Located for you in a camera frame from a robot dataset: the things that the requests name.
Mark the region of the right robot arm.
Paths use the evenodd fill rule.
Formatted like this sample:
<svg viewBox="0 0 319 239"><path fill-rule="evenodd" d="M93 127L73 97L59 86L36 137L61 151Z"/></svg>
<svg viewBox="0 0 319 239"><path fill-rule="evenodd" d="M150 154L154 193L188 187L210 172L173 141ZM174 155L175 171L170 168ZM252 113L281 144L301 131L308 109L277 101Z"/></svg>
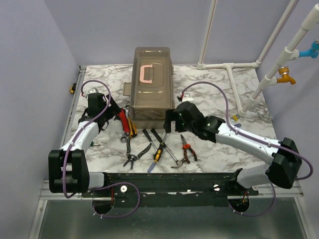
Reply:
<svg viewBox="0 0 319 239"><path fill-rule="evenodd" d="M233 128L219 117L205 117L191 102L183 102L176 109L165 112L163 127L167 133L171 132L171 122L175 123L177 132L188 131L202 140L229 145L264 162L235 171L227 183L233 194L241 195L248 188L268 183L284 189L292 188L302 164L293 140L278 141Z"/></svg>

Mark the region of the red black handled tool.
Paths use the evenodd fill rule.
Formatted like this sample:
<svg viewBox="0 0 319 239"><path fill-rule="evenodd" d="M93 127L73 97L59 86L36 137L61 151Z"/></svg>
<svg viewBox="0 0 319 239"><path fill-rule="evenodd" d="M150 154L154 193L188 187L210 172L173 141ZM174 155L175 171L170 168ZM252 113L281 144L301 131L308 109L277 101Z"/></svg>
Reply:
<svg viewBox="0 0 319 239"><path fill-rule="evenodd" d="M128 120L127 120L127 116L126 116L126 111L124 109L121 109L121 111L117 114L117 118L121 121L122 123L122 127L123 127L123 131L124 133L129 133L130 129L129 129L129 125L128 125Z"/></svg>

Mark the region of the translucent brown tool box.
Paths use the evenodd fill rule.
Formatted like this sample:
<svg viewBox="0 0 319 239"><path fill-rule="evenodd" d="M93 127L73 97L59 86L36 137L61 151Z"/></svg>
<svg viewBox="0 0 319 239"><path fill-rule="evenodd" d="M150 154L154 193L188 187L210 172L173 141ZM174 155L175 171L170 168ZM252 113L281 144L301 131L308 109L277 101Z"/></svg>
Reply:
<svg viewBox="0 0 319 239"><path fill-rule="evenodd" d="M129 118L138 129L163 129L165 113L174 108L173 65L168 47L137 47L132 79L124 83L130 97Z"/></svg>

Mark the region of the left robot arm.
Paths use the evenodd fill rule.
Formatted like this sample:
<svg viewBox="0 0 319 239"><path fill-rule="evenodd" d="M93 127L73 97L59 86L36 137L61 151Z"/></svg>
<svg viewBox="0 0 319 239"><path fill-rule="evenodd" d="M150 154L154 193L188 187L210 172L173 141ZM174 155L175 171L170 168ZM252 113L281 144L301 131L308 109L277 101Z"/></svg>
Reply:
<svg viewBox="0 0 319 239"><path fill-rule="evenodd" d="M91 189L100 197L110 193L111 185L105 181L105 174L89 172L85 154L105 123L113 117L107 113L111 99L111 95L89 94L88 108L74 135L60 149L49 153L49 189L52 193L63 193L67 199Z"/></svg>

